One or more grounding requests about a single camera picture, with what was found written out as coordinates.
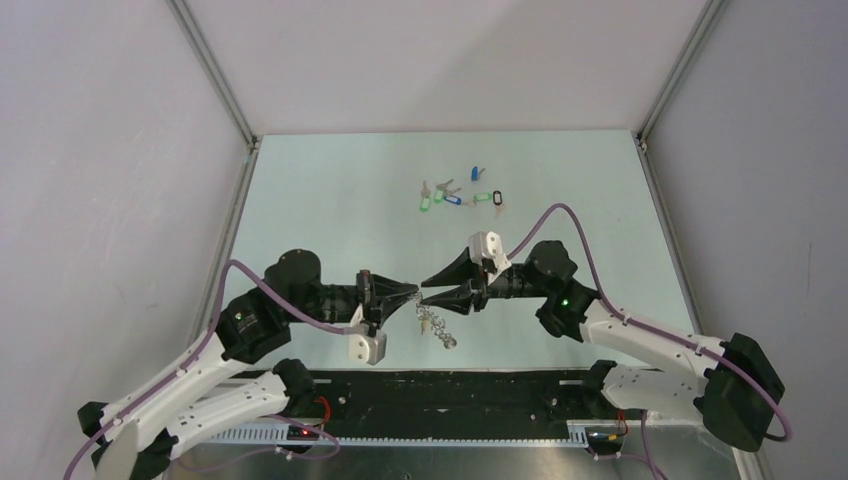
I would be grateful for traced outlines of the metal keyring disc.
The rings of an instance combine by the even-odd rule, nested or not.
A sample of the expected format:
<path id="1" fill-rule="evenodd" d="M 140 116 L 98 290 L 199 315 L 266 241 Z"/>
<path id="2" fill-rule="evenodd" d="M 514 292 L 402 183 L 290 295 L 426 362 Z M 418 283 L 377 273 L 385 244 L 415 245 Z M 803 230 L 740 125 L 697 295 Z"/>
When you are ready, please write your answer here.
<path id="1" fill-rule="evenodd" d="M 435 336 L 442 343 L 444 349 L 452 350 L 455 348 L 457 346 L 457 341 L 449 332 L 446 331 L 445 320 L 439 315 L 433 313 L 428 306 L 423 304 L 423 295 L 420 292 L 414 300 L 414 304 L 416 317 L 419 323 L 423 319 L 429 321 L 429 328 L 427 329 L 427 332 L 430 332 L 433 336 Z"/>

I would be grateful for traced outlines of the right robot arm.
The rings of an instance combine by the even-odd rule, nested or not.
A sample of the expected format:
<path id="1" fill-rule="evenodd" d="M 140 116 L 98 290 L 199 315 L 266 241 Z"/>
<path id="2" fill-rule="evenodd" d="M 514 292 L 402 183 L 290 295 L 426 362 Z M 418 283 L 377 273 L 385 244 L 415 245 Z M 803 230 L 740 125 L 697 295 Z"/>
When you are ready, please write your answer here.
<path id="1" fill-rule="evenodd" d="M 785 386 L 756 340 L 740 333 L 722 340 L 639 320 L 576 280 L 577 269 L 558 240 L 537 243 L 514 264 L 497 234 L 481 232 L 423 281 L 441 291 L 422 303 L 469 315 L 493 299 L 541 298 L 535 316 L 549 335 L 609 348 L 649 367 L 597 362 L 580 392 L 589 415 L 638 409 L 698 420 L 717 439 L 747 452 L 776 438 L 768 429 Z"/>

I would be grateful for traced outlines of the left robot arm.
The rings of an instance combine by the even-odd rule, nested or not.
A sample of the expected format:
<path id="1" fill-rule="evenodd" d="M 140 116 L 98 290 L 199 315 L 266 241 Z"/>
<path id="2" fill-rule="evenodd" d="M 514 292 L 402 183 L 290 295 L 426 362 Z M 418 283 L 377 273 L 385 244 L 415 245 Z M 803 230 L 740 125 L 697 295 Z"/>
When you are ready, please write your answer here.
<path id="1" fill-rule="evenodd" d="M 297 359 L 280 361 L 251 384 L 215 394 L 221 382 L 289 343 L 295 323 L 344 337 L 351 360 L 375 365 L 385 355 L 384 323 L 418 287 L 361 270 L 351 285 L 324 284 L 319 257 L 284 253 L 252 288 L 225 301 L 200 336 L 170 365 L 120 400 L 91 401 L 77 413 L 81 454 L 106 479 L 153 479 L 193 448 L 240 423 L 276 414 L 304 416 L 314 382 Z"/>

